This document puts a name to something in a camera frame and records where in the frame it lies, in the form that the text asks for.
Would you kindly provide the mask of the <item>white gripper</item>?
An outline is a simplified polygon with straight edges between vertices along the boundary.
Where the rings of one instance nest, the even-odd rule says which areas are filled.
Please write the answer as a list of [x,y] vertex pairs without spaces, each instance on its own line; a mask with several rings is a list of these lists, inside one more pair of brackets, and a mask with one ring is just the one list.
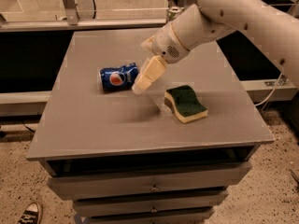
[[161,28],[156,35],[143,41],[141,47],[160,56],[147,58],[141,65],[139,74],[132,86],[134,94],[141,94],[147,90],[164,74],[168,63],[177,63],[189,54],[189,51],[179,43],[170,22]]

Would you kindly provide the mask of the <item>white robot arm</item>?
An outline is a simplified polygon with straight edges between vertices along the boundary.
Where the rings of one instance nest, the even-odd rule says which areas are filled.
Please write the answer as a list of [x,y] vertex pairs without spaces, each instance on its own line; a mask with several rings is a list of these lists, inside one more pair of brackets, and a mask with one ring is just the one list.
[[170,63],[197,46],[225,36],[243,34],[295,87],[299,88],[299,20],[262,0],[196,0],[156,35],[142,43],[153,57],[141,66],[133,92],[140,94]]

